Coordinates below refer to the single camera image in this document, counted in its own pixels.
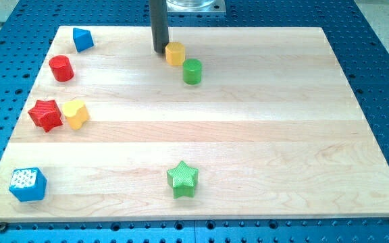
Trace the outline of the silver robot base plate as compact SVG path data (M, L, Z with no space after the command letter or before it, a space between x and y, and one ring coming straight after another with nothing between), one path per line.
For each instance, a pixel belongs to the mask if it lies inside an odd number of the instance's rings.
M166 3L167 12L171 16L223 16L226 14L225 0L167 0Z

